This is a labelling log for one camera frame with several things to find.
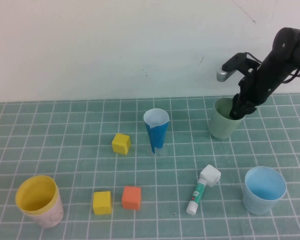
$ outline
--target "blue paper cup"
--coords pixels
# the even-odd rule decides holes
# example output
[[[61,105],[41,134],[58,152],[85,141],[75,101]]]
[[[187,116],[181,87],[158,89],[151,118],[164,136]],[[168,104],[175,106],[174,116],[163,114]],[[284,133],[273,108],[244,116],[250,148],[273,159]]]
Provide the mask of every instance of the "blue paper cup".
[[[153,108],[145,112],[143,120],[150,139],[152,152],[156,153],[155,148],[162,149],[164,146],[170,121],[169,114],[163,109]]]
[[[243,205],[253,214],[266,214],[286,194],[285,179],[266,166],[251,168],[245,175]]]

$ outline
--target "glue stick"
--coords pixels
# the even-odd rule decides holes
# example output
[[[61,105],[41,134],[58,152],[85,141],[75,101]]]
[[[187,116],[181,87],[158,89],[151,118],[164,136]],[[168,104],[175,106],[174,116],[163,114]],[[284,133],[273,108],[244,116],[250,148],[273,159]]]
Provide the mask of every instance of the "glue stick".
[[[186,208],[186,212],[190,215],[195,215],[204,194],[206,185],[213,187],[220,179],[221,172],[210,164],[207,165],[201,172],[195,190],[192,194],[191,201]]]
[[[188,204],[188,207],[186,208],[186,212],[190,215],[195,215],[198,209],[198,206],[201,201],[201,197],[204,194],[204,191],[206,189],[207,181],[199,178],[195,190],[192,194],[191,201]]]

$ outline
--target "orange block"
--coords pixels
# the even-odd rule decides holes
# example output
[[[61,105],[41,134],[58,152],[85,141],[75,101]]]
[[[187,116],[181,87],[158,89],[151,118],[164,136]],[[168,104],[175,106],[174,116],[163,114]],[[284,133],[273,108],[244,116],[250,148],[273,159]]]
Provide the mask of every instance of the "orange block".
[[[141,188],[125,186],[122,195],[122,207],[124,209],[140,210]]]

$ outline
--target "green cup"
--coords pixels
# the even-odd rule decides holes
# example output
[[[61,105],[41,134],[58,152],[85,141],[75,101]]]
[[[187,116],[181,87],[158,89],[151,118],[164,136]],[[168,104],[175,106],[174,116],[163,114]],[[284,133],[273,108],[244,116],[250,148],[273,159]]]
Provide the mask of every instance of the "green cup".
[[[232,99],[222,97],[214,103],[212,116],[209,121],[209,133],[217,139],[226,139],[236,130],[242,119],[233,120],[230,117]]]

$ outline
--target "yellow cube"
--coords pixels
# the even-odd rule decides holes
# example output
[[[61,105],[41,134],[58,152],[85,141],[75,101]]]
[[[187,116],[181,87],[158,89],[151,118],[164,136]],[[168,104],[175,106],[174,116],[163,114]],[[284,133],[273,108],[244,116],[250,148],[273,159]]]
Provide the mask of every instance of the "yellow cube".
[[[127,155],[130,146],[130,137],[121,133],[117,133],[112,141],[112,149],[118,154]]]
[[[95,215],[111,214],[112,200],[110,191],[99,191],[93,193],[93,212]]]

